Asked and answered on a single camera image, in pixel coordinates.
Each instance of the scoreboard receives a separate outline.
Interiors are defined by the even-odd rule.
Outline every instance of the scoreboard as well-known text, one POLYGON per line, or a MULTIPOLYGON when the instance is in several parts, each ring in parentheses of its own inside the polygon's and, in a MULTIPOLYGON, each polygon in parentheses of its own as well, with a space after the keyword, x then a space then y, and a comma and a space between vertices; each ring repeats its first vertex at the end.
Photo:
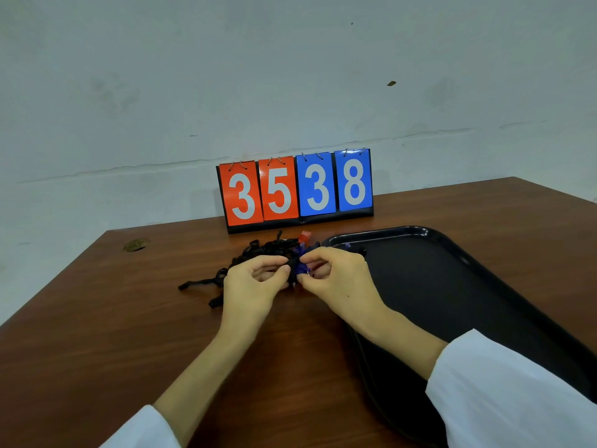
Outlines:
POLYGON ((233 162, 216 170, 228 233, 373 215, 369 149, 233 162))

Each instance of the person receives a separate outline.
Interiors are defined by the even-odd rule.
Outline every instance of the person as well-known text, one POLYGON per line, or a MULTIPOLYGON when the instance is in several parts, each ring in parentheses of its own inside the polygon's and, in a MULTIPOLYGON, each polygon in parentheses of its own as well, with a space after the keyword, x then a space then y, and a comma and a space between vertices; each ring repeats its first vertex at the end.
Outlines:
MULTIPOLYGON (((428 380, 451 448, 594 447, 597 406, 526 357, 472 330, 451 343, 384 305, 361 255, 317 248, 298 281, 355 331, 428 380)), ((281 256, 259 256, 230 269, 213 341, 155 401, 102 448, 186 446, 211 400, 255 339, 273 299, 288 286, 281 256)))

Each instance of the blue number card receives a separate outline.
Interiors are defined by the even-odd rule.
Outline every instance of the blue number card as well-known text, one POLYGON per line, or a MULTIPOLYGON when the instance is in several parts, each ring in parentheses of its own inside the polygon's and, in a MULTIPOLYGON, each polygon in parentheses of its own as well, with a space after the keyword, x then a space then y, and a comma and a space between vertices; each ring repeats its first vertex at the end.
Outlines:
POLYGON ((369 150, 335 151, 334 156, 340 211, 373 206, 369 150))
POLYGON ((296 161, 301 216, 335 212, 332 154, 297 155, 296 161))

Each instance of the wall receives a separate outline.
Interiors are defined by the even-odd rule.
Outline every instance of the wall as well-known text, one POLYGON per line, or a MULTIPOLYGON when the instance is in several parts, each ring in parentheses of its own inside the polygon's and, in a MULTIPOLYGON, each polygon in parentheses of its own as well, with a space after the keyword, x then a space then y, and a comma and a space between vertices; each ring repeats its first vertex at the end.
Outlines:
POLYGON ((377 194, 597 198, 596 9, 0 0, 0 322, 107 229, 222 214, 233 159, 367 146, 377 194))

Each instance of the red number card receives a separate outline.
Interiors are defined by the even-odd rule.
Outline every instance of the red number card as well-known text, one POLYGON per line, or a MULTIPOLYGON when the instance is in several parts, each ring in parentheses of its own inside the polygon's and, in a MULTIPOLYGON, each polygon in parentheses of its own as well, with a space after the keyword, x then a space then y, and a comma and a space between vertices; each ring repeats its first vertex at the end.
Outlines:
POLYGON ((220 179, 228 226, 262 222, 255 162, 222 164, 220 179))
POLYGON ((294 157, 259 160, 259 179, 264 219, 298 218, 294 157))

